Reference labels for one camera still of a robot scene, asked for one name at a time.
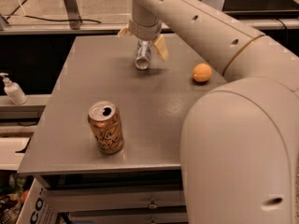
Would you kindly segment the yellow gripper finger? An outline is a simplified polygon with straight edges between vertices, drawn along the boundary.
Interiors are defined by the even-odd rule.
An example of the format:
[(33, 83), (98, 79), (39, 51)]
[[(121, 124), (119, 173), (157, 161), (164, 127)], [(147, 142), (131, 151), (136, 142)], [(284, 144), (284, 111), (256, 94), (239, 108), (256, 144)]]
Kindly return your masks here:
[(118, 37), (131, 36), (132, 33), (128, 27), (123, 27), (118, 32)]
[(162, 60), (165, 62), (168, 59), (168, 50), (167, 50), (164, 36), (162, 34), (159, 34), (152, 41), (152, 46), (155, 47)]

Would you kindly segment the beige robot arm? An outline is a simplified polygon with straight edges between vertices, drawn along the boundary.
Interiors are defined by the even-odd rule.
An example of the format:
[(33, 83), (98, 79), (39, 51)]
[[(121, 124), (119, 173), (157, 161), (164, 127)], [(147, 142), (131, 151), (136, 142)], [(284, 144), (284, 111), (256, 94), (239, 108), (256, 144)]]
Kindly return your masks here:
[(166, 24), (226, 82), (184, 120), (180, 163), (190, 224), (297, 224), (298, 58), (198, 0), (132, 0), (129, 28)]

